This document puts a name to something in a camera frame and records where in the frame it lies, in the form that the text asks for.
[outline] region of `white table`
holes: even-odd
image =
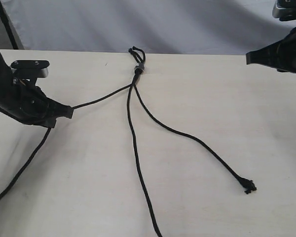
[[[9,51],[49,60],[38,84],[67,105],[131,81],[128,54]],[[258,191],[238,182],[197,143],[159,127],[133,93],[142,171],[164,237],[296,237],[296,75],[243,56],[147,55],[138,87],[165,124],[208,143]],[[0,114],[0,192],[46,129]],[[126,91],[60,118],[0,202],[0,237],[154,237],[136,173]]]

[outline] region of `white backdrop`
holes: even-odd
[[[275,0],[2,0],[26,49],[244,54],[295,24]]]

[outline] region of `table surface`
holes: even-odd
[[[1,51],[49,60],[38,85],[66,105],[130,83],[129,54]],[[203,147],[155,124],[133,93],[143,176],[164,237],[296,237],[296,75],[243,56],[148,54],[138,88],[165,124],[203,139],[258,190],[239,183]],[[154,237],[136,173],[127,92],[60,118],[33,163],[0,202],[0,237]],[[0,192],[46,129],[0,114]]]

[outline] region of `gray curtain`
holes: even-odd
[[[245,54],[287,35],[274,0],[2,0],[27,49]]]

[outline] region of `fabric backdrop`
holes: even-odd
[[[26,49],[245,54],[296,22],[272,18],[275,0],[2,0]]]

